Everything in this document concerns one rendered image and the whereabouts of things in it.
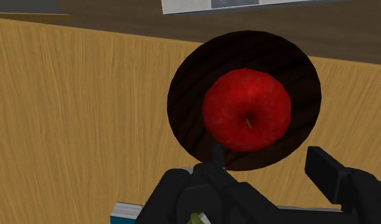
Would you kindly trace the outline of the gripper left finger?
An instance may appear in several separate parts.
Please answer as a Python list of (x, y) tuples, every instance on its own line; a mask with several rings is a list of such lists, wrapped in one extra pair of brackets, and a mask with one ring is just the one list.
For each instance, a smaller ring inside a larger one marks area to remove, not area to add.
[(226, 170), (224, 147), (212, 144), (212, 162), (166, 171), (135, 224), (186, 224), (205, 213), (211, 224), (278, 224), (278, 208)]

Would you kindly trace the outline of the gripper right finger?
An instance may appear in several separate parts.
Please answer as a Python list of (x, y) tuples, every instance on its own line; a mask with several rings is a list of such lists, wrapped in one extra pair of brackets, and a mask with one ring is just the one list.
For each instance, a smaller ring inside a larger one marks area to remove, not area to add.
[(307, 150), (305, 173), (339, 212), (306, 211), (305, 224), (381, 224), (381, 181), (345, 167), (318, 146)]

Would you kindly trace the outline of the teal book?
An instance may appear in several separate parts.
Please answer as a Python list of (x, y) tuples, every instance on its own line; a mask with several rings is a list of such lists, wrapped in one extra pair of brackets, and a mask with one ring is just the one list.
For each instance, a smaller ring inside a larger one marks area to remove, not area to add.
[(117, 202), (110, 215), (110, 224), (135, 224), (142, 205)]

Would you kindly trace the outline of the dark wooden bowl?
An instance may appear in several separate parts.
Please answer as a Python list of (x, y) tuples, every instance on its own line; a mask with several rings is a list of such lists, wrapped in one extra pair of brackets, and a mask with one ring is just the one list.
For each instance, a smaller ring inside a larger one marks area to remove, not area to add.
[(206, 91), (223, 74), (248, 68), (272, 75), (291, 98), (291, 123), (278, 142), (251, 153), (224, 150), (229, 171), (251, 171), (289, 156), (311, 133), (320, 112), (320, 80), (310, 59), (294, 43), (263, 31), (236, 31), (195, 49), (177, 69), (168, 92), (168, 120), (188, 154), (210, 162), (213, 138), (201, 107)]

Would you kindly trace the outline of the red apple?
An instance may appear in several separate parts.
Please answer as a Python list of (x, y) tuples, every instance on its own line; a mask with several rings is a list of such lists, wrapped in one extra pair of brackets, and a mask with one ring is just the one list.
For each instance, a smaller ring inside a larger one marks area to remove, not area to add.
[(284, 136), (291, 121), (291, 98), (270, 74), (236, 69), (207, 90), (202, 115), (206, 129), (222, 146), (258, 151)]

